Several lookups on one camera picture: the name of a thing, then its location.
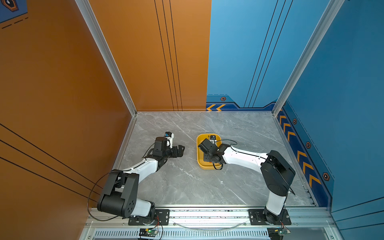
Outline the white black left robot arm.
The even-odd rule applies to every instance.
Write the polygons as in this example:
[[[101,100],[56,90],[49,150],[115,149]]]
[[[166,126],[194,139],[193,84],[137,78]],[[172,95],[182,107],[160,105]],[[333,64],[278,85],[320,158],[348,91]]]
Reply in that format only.
[[[108,178],[97,203],[98,211],[123,219],[154,221],[155,204],[138,198],[139,184],[160,170],[168,159],[184,155],[185,146],[174,146],[173,138],[168,132],[164,137],[157,137],[141,162],[131,168],[112,170],[106,174]]]

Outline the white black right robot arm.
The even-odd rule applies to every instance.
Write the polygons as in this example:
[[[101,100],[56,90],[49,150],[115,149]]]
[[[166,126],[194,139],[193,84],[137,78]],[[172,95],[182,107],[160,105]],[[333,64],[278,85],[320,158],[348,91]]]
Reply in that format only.
[[[220,165],[220,170],[224,165],[237,165],[263,175],[269,189],[268,201],[260,214],[250,215],[253,224],[256,220],[267,225],[292,224],[285,204],[289,193],[295,193],[291,185],[296,172],[279,152],[271,150],[269,153],[254,153],[227,144],[217,146],[208,139],[202,141],[197,148],[203,153],[203,159],[212,163],[215,170],[218,169],[216,165]]]

